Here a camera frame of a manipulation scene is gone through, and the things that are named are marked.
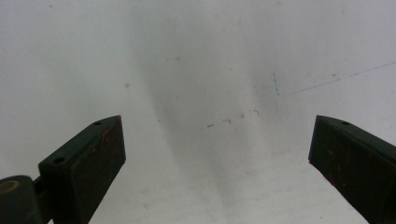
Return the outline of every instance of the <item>white surface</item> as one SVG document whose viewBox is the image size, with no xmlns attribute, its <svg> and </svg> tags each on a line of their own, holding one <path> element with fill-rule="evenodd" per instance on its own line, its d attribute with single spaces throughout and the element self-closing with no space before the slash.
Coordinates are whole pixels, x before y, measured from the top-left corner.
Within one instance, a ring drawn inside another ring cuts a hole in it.
<svg viewBox="0 0 396 224">
<path fill-rule="evenodd" d="M 396 144 L 394 1 L 2 1 L 0 177 L 121 114 L 92 223 L 366 223 L 308 164 L 315 115 Z"/>
</svg>

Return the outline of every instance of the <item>black object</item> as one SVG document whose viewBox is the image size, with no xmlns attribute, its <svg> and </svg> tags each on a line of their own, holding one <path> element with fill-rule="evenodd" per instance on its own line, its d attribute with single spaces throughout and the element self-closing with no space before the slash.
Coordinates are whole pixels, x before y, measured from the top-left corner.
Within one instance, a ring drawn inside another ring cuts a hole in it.
<svg viewBox="0 0 396 224">
<path fill-rule="evenodd" d="M 317 116 L 309 161 L 371 224 L 396 223 L 396 147 Z"/>
<path fill-rule="evenodd" d="M 98 120 L 38 164 L 0 180 L 0 223 L 86 224 L 125 163 L 120 116 Z"/>
</svg>

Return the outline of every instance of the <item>circular metal fastener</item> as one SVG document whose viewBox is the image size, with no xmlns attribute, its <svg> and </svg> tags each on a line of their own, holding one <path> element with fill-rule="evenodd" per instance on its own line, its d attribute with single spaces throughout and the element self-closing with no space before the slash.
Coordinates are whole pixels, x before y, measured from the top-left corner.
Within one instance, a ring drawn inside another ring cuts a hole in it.
<svg viewBox="0 0 396 224">
<path fill-rule="evenodd" d="M 16 189 L 20 185 L 18 180 L 8 180 L 0 183 L 0 195 L 7 194 L 12 190 Z"/>
</svg>

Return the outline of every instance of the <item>blue line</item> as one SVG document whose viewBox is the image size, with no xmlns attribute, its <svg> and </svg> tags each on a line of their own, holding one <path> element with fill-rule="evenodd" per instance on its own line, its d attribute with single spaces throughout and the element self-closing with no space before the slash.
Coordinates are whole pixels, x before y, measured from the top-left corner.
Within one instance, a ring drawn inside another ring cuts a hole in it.
<svg viewBox="0 0 396 224">
<path fill-rule="evenodd" d="M 274 76 L 274 83 L 275 83 L 275 88 L 276 88 L 276 94 L 277 94 L 277 95 L 280 95 L 279 90 L 277 89 L 275 73 L 273 73 L 273 76 Z"/>
<path fill-rule="evenodd" d="M 346 77 L 337 78 L 336 80 L 333 80 L 333 81 L 321 83 L 321 84 L 318 84 L 316 86 L 308 87 L 308 88 L 305 88 L 305 89 L 302 89 L 302 90 L 299 90 L 299 91 L 294 91 L 290 95 L 293 95 L 293 94 L 296 94 L 296 93 L 299 93 L 299 92 L 302 92 L 302 91 L 310 91 L 310 90 L 316 89 L 318 87 L 322 87 L 322 86 L 326 86 L 326 85 L 332 84 L 334 82 L 340 81 L 340 80 L 345 79 L 345 78 L 350 78 L 350 77 L 362 75 L 362 74 L 365 74 L 365 73 L 368 73 L 368 72 L 373 72 L 375 70 L 378 70 L 378 69 L 381 69 L 381 68 L 384 68 L 384 67 L 388 67 L 388 66 L 391 66 L 391 65 L 394 65 L 394 64 L 396 64 L 396 62 L 385 63 L 385 64 L 382 64 L 381 66 L 370 68 L 368 70 L 365 70 L 365 71 L 362 71 L 362 72 L 358 72 L 358 73 L 355 73 L 355 74 L 352 74 L 352 75 L 349 75 L 349 76 L 346 76 Z"/>
</svg>

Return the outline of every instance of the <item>blue pen mark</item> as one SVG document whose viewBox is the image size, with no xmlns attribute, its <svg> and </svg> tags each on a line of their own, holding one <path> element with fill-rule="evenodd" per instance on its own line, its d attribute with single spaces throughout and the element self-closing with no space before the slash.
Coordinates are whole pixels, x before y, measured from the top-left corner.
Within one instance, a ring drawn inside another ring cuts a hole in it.
<svg viewBox="0 0 396 224">
<path fill-rule="evenodd" d="M 276 94 L 277 94 L 277 95 L 280 95 L 279 90 L 277 89 L 275 73 L 273 73 L 273 76 L 274 76 L 274 83 L 275 83 Z"/>
<path fill-rule="evenodd" d="M 346 77 L 337 78 L 336 80 L 332 80 L 332 81 L 329 81 L 329 82 L 321 83 L 321 84 L 318 84 L 316 86 L 308 87 L 308 88 L 305 88 L 305 89 L 302 89 L 302 90 L 299 90 L 299 91 L 294 91 L 290 95 L 293 95 L 293 94 L 296 94 L 296 93 L 300 93 L 300 92 L 303 92 L 303 91 L 310 91 L 310 90 L 316 89 L 318 87 L 322 87 L 322 86 L 326 86 L 326 85 L 329 85 L 329 84 L 333 84 L 334 82 L 338 82 L 338 81 L 340 81 L 342 79 L 345 79 L 345 78 L 351 78 L 351 77 L 355 77 L 355 76 L 362 75 L 362 74 L 365 74 L 365 73 L 373 72 L 375 70 L 378 70 L 378 69 L 381 69 L 381 68 L 385 68 L 385 67 L 388 67 L 388 66 L 391 66 L 391 65 L 394 65 L 394 64 L 396 64 L 396 62 L 385 63 L 385 64 L 382 64 L 381 66 L 370 68 L 370 69 L 367 69 L 365 71 L 361 71 L 361 72 L 358 72 L 358 73 L 355 73 L 355 74 L 352 74 L 352 75 L 349 75 L 349 76 L 346 76 Z"/>
</svg>

